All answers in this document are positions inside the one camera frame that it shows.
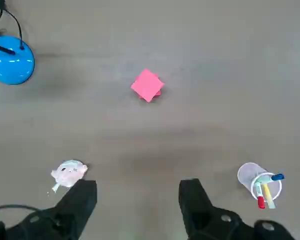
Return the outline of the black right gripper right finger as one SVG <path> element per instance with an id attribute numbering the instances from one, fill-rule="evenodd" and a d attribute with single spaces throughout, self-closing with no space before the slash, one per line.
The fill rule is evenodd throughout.
<path id="1" fill-rule="evenodd" d="M 281 224 L 257 220 L 254 226 L 223 208 L 213 206 L 197 178 L 181 180 L 178 201 L 189 240 L 293 240 Z"/>

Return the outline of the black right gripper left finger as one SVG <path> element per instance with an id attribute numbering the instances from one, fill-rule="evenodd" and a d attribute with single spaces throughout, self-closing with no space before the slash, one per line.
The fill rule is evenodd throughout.
<path id="1" fill-rule="evenodd" d="M 97 201 L 97 182 L 80 179 L 51 208 L 39 209 L 24 204 L 0 205 L 0 210 L 31 211 L 10 228 L 0 221 L 0 240 L 78 240 Z"/>

